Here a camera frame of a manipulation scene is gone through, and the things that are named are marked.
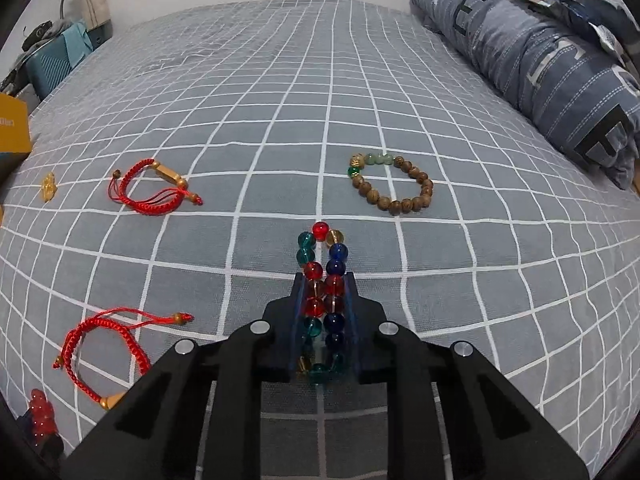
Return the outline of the white box blue yellow lid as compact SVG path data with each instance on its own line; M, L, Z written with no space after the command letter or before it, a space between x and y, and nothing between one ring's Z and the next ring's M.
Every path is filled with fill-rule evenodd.
M4 182L32 151L27 104L0 94L0 181Z

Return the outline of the teal plastic crate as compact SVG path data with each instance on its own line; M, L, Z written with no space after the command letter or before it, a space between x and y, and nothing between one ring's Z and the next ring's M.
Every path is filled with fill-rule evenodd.
M57 36L35 50L26 61L25 68L38 98L44 100L92 52L92 43L81 39L79 60L72 62L63 36Z

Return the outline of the black headphones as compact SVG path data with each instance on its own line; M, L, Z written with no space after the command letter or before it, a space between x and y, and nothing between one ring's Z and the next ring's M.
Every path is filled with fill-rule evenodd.
M51 37L50 30L52 26L53 23L51 21L45 21L39 24L28 36L25 37L22 43L22 50L24 52L28 52L37 44L41 44L43 41L48 40Z

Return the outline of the grey checked bed sheet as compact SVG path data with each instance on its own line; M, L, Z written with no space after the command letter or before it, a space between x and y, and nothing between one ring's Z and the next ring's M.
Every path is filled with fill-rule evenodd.
M66 448L103 415L52 367L71 328L112 307L192 314L140 332L152 359L224 338L290 292L319 220L343 232L361 295L433 344L474 344L590 471L638 413L638 197L577 169L410 15L168 15L107 41L29 129L1 192L1 391L20 414L42 390ZM113 171L145 158L203 205L112 202Z

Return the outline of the rolled blue grey duvet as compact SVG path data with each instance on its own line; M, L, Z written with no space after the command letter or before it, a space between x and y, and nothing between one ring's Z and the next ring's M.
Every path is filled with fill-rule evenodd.
M639 84L628 70L525 0L410 1L558 151L630 187Z

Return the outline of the light blue cloth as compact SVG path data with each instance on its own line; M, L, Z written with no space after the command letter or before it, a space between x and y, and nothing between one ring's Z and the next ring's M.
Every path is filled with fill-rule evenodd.
M62 32L70 67L77 67L93 52L93 44L84 21L73 22Z

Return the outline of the yellow amber bead charm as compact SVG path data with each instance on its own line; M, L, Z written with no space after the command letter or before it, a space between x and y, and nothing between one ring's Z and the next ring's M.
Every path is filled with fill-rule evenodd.
M40 197L43 203L49 203L53 200L57 190L55 175L53 172L48 172L40 183Z

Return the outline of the red cord bracelet gold pendant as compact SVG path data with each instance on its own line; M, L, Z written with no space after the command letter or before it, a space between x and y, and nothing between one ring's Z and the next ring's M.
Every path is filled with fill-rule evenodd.
M130 307L101 310L80 321L64 337L52 367L62 370L77 390L105 411L122 398L114 385L127 390L134 378L152 366L139 341L145 327L186 326L194 321L190 313L156 314Z

